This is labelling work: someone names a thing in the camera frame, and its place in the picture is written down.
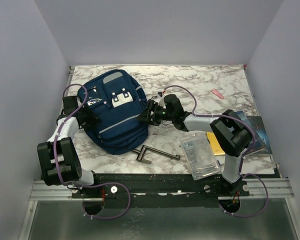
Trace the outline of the navy blue student backpack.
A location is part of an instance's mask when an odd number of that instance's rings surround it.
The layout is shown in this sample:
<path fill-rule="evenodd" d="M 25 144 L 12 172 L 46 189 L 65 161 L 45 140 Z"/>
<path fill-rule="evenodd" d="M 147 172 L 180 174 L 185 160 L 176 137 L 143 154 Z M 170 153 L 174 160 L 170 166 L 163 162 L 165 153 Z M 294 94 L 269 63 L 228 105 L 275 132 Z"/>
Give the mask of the navy blue student backpack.
<path fill-rule="evenodd" d="M 137 119 L 147 106 L 147 97 L 125 70 L 114 69 L 86 82 L 77 97 L 96 120 L 85 127 L 85 133 L 107 153 L 125 154 L 147 139 L 149 127 Z"/>

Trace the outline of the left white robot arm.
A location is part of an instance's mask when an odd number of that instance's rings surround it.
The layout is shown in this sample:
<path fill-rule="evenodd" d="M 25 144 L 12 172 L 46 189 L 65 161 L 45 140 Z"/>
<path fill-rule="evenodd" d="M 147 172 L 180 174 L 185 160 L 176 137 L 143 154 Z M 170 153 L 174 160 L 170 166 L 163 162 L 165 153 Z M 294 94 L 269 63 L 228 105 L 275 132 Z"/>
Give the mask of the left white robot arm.
<path fill-rule="evenodd" d="M 76 96 L 63 97 L 62 101 L 63 109 L 53 135 L 37 145 L 41 178 L 47 186 L 84 186 L 83 191 L 89 197 L 97 197 L 101 185 L 92 171 L 82 168 L 73 139 L 78 130 L 90 129 L 99 119 L 86 106 L 79 108 Z"/>

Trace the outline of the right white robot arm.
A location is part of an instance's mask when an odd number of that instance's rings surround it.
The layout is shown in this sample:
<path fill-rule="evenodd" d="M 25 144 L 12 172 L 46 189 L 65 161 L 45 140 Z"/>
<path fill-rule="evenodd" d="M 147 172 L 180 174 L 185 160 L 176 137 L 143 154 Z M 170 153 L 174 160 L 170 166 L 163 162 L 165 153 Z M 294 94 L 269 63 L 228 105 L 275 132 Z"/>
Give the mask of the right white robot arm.
<path fill-rule="evenodd" d="M 159 126 L 162 121 L 168 121 L 183 132 L 213 133 L 225 152 L 222 172 L 224 180 L 220 183 L 220 191 L 226 196 L 237 192 L 237 181 L 242 178 L 243 157 L 247 150 L 255 145 L 256 136 L 252 128 L 233 110 L 215 115 L 194 114 L 184 110 L 175 94 L 168 94 L 163 98 L 163 106 L 149 100 L 137 119 L 152 126 Z"/>

